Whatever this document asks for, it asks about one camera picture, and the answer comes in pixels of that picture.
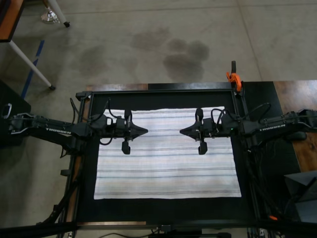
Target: black box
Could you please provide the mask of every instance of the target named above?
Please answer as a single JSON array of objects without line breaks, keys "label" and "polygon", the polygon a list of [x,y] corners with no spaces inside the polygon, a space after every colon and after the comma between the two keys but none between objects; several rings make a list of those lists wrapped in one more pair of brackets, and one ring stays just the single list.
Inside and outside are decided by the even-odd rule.
[{"label": "black box", "polygon": [[[18,113],[29,113],[31,106],[11,88],[0,80],[0,114],[7,115],[10,109],[10,117]],[[8,133],[9,124],[0,116],[0,147],[8,145],[20,145],[22,138],[11,136]]]}]

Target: black frame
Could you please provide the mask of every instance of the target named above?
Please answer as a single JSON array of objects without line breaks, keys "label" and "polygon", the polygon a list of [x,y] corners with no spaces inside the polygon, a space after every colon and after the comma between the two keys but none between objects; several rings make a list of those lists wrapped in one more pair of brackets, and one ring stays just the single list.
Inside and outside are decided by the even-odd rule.
[{"label": "black frame", "polygon": [[[149,84],[149,88],[144,91],[107,91],[107,92],[83,92],[76,95],[80,103],[80,113],[83,114],[85,107],[85,100],[90,97],[89,102],[89,114],[92,111],[92,104],[94,95],[96,94],[112,94],[112,93],[162,93],[162,92],[193,92],[193,91],[230,91],[232,95],[233,105],[235,112],[239,112],[239,109],[243,110],[243,113],[247,113],[246,102],[241,100],[240,105],[237,104],[236,95],[234,89],[229,83],[207,83],[207,84]],[[74,165],[76,158],[74,156],[70,159],[69,170],[67,171],[67,182],[65,187],[65,196],[69,196],[69,191],[73,188],[72,182],[74,174]],[[258,203],[259,199],[254,191],[252,185],[250,185],[252,194],[254,212],[256,221],[240,221],[240,220],[197,220],[190,222],[182,222],[181,224],[173,225],[174,229],[202,229],[202,228],[233,228],[233,227],[261,227],[263,229],[271,231],[288,232],[293,235],[313,235],[317,233],[317,224],[303,223],[303,222],[286,222],[286,221],[272,221],[272,220],[260,220]],[[76,212],[78,206],[80,189],[77,189],[76,205],[73,214],[73,221],[76,221]],[[107,230],[107,229],[155,229],[157,225],[120,225],[120,226],[103,226],[103,225],[81,225],[76,222],[66,222],[67,206],[63,207],[63,211],[59,216],[58,223],[43,223],[35,226],[18,227],[9,229],[0,229],[0,235],[3,237],[45,237],[54,234],[58,234],[58,237],[62,237],[65,232],[73,231],[75,235],[76,230]]]}]

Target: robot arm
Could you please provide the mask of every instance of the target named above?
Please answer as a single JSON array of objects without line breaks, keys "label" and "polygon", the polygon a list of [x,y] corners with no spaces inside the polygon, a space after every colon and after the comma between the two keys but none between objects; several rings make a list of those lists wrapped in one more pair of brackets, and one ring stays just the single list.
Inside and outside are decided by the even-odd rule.
[{"label": "robot arm", "polygon": [[113,138],[123,138],[122,151],[124,154],[130,154],[129,140],[148,132],[147,129],[133,124],[132,113],[128,110],[125,111],[124,118],[117,117],[116,122],[105,115],[95,115],[90,122],[73,124],[28,113],[17,114],[7,120],[11,135],[33,136],[46,140],[61,145],[66,154],[71,155],[82,153],[83,145],[93,136],[100,139],[110,138],[110,142]]},{"label": "robot arm", "polygon": [[196,122],[180,133],[187,135],[200,142],[199,154],[207,152],[205,138],[229,137],[235,134],[248,138],[254,135],[261,135],[258,146],[292,133],[317,132],[317,111],[301,110],[299,112],[289,112],[279,117],[250,121],[231,114],[228,110],[220,113],[221,124],[216,123],[211,118],[203,119],[203,110],[197,109],[195,114]]}]

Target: concrete floor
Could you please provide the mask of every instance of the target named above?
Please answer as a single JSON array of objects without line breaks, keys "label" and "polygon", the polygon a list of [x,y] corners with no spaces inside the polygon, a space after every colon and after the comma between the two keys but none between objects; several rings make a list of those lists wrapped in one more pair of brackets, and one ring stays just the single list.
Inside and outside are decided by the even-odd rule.
[{"label": "concrete floor", "polygon": [[[31,2],[13,37],[31,60],[45,40],[38,69],[56,91],[33,76],[26,101],[34,114],[71,120],[69,97],[91,84],[226,81],[232,60],[244,81],[316,79],[317,0],[58,2],[70,28],[43,24],[43,6]],[[0,79],[18,94],[29,70],[0,44]],[[69,158],[59,156],[59,146],[35,138],[0,151],[0,227],[48,216],[64,193],[59,172]],[[246,237],[245,230],[233,237]]]}]

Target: wooden table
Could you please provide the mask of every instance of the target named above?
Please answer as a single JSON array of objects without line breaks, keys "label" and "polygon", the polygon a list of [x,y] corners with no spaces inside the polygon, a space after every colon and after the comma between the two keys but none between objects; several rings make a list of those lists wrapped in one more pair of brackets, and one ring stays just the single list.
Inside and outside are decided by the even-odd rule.
[{"label": "wooden table", "polygon": [[[199,89],[204,88],[205,84],[184,84],[185,88]],[[299,111],[300,109],[317,110],[317,81],[288,81],[274,83],[278,100],[283,113],[289,111]],[[127,84],[127,85],[92,85],[88,86],[86,91],[147,91],[149,84]],[[89,99],[84,107],[84,116],[88,115]],[[308,139],[302,142],[294,143],[294,149],[302,172],[317,170],[317,134],[308,134]],[[77,176],[82,158],[79,156],[74,162],[74,174],[72,179]],[[77,193],[74,193],[70,199],[66,221],[73,221]],[[100,226],[120,229],[123,226],[141,225],[145,222],[98,222],[98,223],[80,223],[81,226]]]},{"label": "wooden table", "polygon": [[[66,27],[69,27],[69,22],[62,14],[56,0],[49,0],[50,5],[54,8],[58,18],[64,23]],[[51,90],[55,87],[45,78],[45,76],[36,68],[36,66],[27,58],[27,56],[18,48],[18,46],[12,41],[12,37],[16,26],[21,17],[24,8],[24,0],[11,0],[11,4],[4,16],[2,23],[0,24],[0,43],[8,43],[13,50],[30,66],[30,68],[42,79]]]}]

